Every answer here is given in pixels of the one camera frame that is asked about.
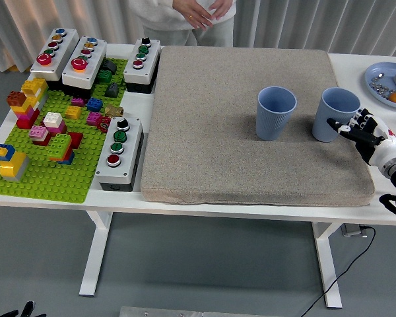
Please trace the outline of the person's right hand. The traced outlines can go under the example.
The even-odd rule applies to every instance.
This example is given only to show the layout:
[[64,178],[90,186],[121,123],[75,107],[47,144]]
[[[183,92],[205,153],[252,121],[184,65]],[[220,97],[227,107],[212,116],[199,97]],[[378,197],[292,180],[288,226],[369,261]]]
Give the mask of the person's right hand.
[[194,29],[206,30],[213,27],[211,14],[196,0],[173,0],[172,8],[180,13]]

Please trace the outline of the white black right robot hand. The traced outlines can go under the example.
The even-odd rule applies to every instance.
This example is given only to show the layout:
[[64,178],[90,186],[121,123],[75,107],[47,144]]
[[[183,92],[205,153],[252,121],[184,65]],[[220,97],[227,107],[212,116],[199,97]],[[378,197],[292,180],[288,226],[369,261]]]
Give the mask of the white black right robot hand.
[[333,118],[326,122],[339,135],[355,142],[357,151],[368,165],[379,166],[376,159],[384,154],[381,147],[396,145],[393,132],[366,108],[358,109],[348,123],[339,123]]

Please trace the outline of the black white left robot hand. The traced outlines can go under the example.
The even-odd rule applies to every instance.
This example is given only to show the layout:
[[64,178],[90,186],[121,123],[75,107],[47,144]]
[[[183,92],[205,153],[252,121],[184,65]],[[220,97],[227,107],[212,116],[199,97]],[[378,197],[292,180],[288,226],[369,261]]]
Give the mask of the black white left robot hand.
[[0,317],[31,317],[35,306],[36,303],[33,300],[30,300],[24,305],[22,312],[19,312],[19,310],[15,309],[0,315]]

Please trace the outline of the person's left hand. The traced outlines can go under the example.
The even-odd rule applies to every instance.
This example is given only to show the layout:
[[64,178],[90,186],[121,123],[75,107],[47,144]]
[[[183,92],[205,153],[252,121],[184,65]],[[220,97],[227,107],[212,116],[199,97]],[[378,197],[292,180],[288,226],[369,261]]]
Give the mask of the person's left hand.
[[233,0],[215,0],[209,7],[212,20],[222,18],[233,5]]

